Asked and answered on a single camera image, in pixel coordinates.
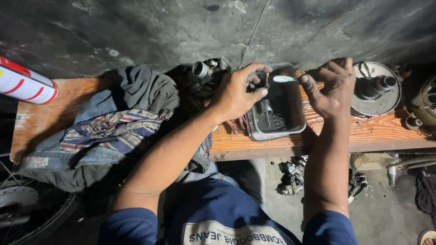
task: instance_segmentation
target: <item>concrete wall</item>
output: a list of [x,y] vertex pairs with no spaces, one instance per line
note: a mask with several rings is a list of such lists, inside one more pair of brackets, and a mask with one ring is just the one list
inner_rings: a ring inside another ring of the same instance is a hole
[[426,62],[434,0],[3,0],[0,55],[50,78],[225,56],[313,68],[326,60]]

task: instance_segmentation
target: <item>wooden workbench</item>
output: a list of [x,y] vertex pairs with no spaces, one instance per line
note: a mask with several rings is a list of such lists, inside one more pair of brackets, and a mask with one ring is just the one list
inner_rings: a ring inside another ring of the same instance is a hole
[[[18,163],[36,145],[74,122],[81,104],[93,94],[109,86],[98,78],[55,80],[59,91],[57,98],[47,105],[20,102],[15,121],[10,159]],[[229,134],[223,125],[213,132],[211,160],[237,160],[265,157],[282,157],[307,154],[323,126],[322,118],[309,105],[304,91],[303,107],[307,127],[303,133],[265,142],[251,141],[242,131]],[[350,128],[350,152],[396,150],[436,147],[420,132],[406,130],[400,118],[383,115],[370,119],[353,117]]]

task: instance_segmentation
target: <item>wall crack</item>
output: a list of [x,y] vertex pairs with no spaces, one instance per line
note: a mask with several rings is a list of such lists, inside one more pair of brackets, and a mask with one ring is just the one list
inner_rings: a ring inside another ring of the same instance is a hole
[[251,36],[250,36],[250,39],[248,40],[248,43],[245,44],[245,47],[241,51],[241,63],[239,64],[238,69],[241,67],[242,62],[244,61],[244,56],[245,56],[245,52],[247,51],[247,47],[248,47],[248,45],[250,45],[251,38],[253,37],[253,34],[256,31],[256,29],[257,29],[257,25],[260,22],[260,18],[262,18],[263,11],[265,10],[266,6],[268,5],[268,2],[269,2],[269,0],[266,0],[265,6],[263,7],[262,11],[260,12],[259,19],[257,20],[257,23],[256,23],[256,25],[254,27],[253,33],[251,33]]

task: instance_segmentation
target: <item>shirt sleeve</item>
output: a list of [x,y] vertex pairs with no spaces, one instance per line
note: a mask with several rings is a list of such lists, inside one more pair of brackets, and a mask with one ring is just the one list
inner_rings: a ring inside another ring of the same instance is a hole
[[145,208],[127,208],[116,212],[100,226],[98,244],[156,243],[157,217]]
[[357,240],[349,218],[335,211],[323,211],[307,223],[303,244],[357,245]]

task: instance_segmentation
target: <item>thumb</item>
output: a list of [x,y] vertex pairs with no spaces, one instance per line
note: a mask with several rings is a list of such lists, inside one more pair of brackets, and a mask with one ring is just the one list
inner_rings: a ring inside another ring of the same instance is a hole
[[263,97],[265,97],[268,94],[268,89],[266,88],[258,88],[255,91],[250,93],[250,100],[254,104],[261,100]]
[[323,94],[321,94],[317,82],[311,75],[304,74],[298,78],[298,81],[300,82],[301,86],[309,97],[309,100],[317,100],[320,97],[324,96]]

